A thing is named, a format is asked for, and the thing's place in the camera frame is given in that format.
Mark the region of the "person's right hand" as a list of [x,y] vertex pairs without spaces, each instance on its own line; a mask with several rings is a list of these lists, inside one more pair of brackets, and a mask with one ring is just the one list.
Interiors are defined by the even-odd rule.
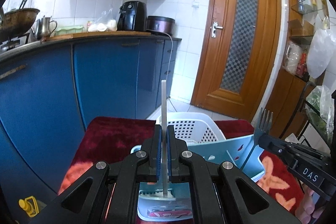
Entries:
[[304,185],[303,189],[305,193],[301,203],[295,210],[295,217],[299,219],[302,224],[308,224],[313,218],[319,219],[327,204],[316,208],[315,203],[313,202],[314,190],[307,185]]

